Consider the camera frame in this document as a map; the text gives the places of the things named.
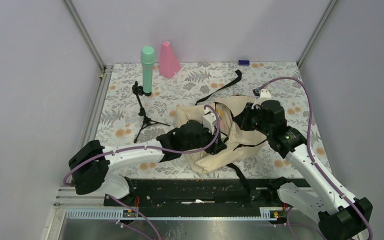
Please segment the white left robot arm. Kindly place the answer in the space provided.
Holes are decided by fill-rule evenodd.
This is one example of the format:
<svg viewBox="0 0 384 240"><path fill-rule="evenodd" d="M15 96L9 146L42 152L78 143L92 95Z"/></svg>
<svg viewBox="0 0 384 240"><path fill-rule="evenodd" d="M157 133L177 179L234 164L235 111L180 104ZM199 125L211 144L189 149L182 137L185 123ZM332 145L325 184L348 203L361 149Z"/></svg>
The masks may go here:
<svg viewBox="0 0 384 240"><path fill-rule="evenodd" d="M183 155L215 154L224 150L221 120L216 111L206 109L202 121L189 120L147 142L105 147L99 140L91 140L68 161L70 171L64 177L64 183L73 186L77 195L99 192L128 206L134 202L135 192L126 177L113 175L112 171L143 163L172 161Z"/></svg>

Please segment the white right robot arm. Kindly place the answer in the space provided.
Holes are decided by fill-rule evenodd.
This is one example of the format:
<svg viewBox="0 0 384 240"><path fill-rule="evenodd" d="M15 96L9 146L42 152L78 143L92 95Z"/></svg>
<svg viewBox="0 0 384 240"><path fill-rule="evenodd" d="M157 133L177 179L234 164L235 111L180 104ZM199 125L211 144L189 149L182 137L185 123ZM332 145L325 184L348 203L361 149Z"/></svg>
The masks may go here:
<svg viewBox="0 0 384 240"><path fill-rule="evenodd" d="M242 131L263 135L270 148L287 160L312 187L316 196L302 192L286 178L274 181L267 191L273 206L286 203L318 224L327 240L348 240L364 230L373 237L369 220L373 210L366 198L357 198L314 155L310 138L288 125L281 103L262 90L258 99L235 100L231 118Z"/></svg>

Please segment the beige canvas backpack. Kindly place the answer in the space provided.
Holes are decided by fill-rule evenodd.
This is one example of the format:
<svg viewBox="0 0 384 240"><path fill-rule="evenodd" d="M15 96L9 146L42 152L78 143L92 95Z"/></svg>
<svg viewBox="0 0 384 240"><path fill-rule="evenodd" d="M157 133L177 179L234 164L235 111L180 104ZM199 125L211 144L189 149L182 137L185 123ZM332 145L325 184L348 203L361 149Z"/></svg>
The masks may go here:
<svg viewBox="0 0 384 240"><path fill-rule="evenodd" d="M180 106L175 111L174 126L178 129L175 132L176 142L182 151L200 149L210 142L207 135L209 130L203 127L204 111L211 111L204 108L203 102L209 96L203 97L195 102L195 105ZM267 138L258 131L244 131L233 121L233 117L240 114L246 103L254 103L254 98L246 95L231 95L226 98L217 98L210 105L215 109L224 107L226 119L222 119L221 131L226 135L222 139L227 149L215 155L200 151L187 154L186 160L191 169L200 174L209 174L222 167L233 169L241 182L245 193L243 196L251 196L251 187L241 170L234 165L235 161L244 160L256 156L262 149Z"/></svg>

